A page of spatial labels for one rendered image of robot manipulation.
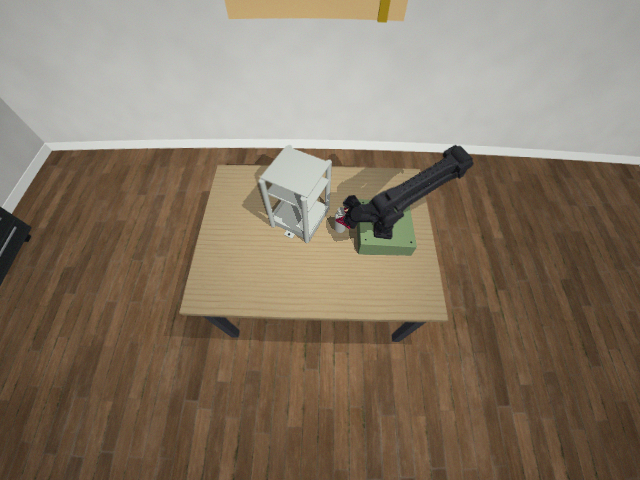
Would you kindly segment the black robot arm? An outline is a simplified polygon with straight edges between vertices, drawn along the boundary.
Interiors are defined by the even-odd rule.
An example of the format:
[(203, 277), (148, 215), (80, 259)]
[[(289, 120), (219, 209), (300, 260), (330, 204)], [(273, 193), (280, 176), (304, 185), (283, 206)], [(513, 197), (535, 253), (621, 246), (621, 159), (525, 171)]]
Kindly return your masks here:
[(456, 146), (445, 150), (444, 158), (438, 163), (402, 184), (377, 194), (370, 204), (361, 204), (355, 195), (346, 197), (343, 206), (351, 210), (349, 218), (352, 221), (374, 222), (374, 237), (392, 239), (394, 224), (404, 217), (403, 211), (408, 206), (444, 183), (463, 177), (467, 169), (472, 167), (473, 158), (461, 146)]

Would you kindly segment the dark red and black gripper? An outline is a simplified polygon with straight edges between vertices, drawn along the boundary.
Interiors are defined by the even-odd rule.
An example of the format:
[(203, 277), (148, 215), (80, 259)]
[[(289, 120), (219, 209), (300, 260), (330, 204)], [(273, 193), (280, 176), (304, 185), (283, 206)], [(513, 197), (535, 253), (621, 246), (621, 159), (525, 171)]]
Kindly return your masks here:
[[(345, 216), (343, 216), (343, 217), (340, 217), (340, 218), (336, 219), (336, 222), (338, 222), (338, 223), (340, 223), (340, 224), (344, 225), (344, 226), (345, 226), (345, 227), (347, 227), (348, 229), (350, 229), (350, 228), (351, 228), (351, 229), (355, 229), (355, 227), (356, 227), (357, 223), (358, 223), (358, 222), (361, 222), (361, 221), (352, 221), (352, 220), (349, 218), (349, 214), (350, 214), (351, 210), (349, 210), (349, 209), (348, 209), (348, 211), (345, 211), (345, 210), (347, 210), (347, 209), (348, 209), (348, 208), (346, 208), (346, 207), (344, 208), (344, 212), (346, 213), (346, 214), (345, 214)], [(341, 219), (342, 219), (342, 220), (341, 220)]]

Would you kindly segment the grey shelving unit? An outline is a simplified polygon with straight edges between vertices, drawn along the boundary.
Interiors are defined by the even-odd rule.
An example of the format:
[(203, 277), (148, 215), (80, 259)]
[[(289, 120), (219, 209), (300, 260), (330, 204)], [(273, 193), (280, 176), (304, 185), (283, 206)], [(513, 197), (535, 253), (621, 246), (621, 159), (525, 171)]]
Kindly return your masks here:
[[(285, 236), (293, 238), (296, 234), (309, 243), (329, 211), (331, 168), (331, 160), (287, 145), (259, 179), (271, 227), (283, 228)], [(265, 181), (272, 183), (268, 191)], [(324, 188), (325, 204), (317, 201)], [(269, 195), (282, 200), (274, 212)]]

